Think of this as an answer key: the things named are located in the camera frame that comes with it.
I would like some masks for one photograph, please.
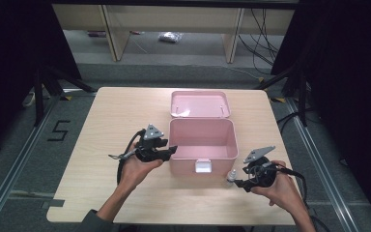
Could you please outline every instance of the metal bar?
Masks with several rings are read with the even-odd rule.
[[[23,167],[25,166],[27,160],[29,159],[33,148],[35,147],[39,136],[41,135],[43,128],[46,124],[46,121],[52,111],[53,107],[56,103],[60,100],[60,96],[53,96],[49,102],[48,106],[46,107],[47,112],[44,114],[41,122],[35,126],[29,135],[28,139],[26,140],[25,144],[23,145],[22,150],[20,151],[19,155],[17,156],[14,164],[11,167],[11,170],[8,172],[5,180],[2,182],[0,186],[0,212],[4,207],[8,196],[11,194],[11,190],[16,183],[17,178],[20,176]]]
[[[297,106],[295,102],[289,98],[287,99],[287,105],[291,113],[297,112]],[[324,159],[318,151],[307,127],[304,127],[298,117],[294,118],[295,125],[300,132],[300,137],[308,150],[309,156],[311,157],[318,175],[324,185],[327,195],[332,203],[333,209],[335,210],[338,218],[342,224],[345,231],[359,231],[356,222],[349,210],[344,198],[342,197],[339,189],[337,188],[335,182],[333,181],[327,166],[325,165]]]

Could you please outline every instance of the box handle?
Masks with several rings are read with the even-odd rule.
[[[213,170],[212,163],[209,159],[198,159],[195,162],[196,173],[211,173]]]

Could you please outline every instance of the hand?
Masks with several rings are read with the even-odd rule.
[[[275,160],[273,163],[285,166],[284,161]],[[269,188],[254,187],[251,191],[266,196],[270,200],[270,206],[276,204],[290,213],[297,210],[298,207],[305,208],[294,181],[282,172],[276,172],[275,181]]]
[[[142,162],[136,155],[131,156],[123,165],[122,177],[119,186],[135,189],[153,169],[161,166],[163,161],[157,159],[151,162]]]

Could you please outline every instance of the open lid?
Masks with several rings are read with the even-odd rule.
[[[171,116],[176,118],[227,118],[230,114],[227,97],[220,91],[175,91],[171,95]]]

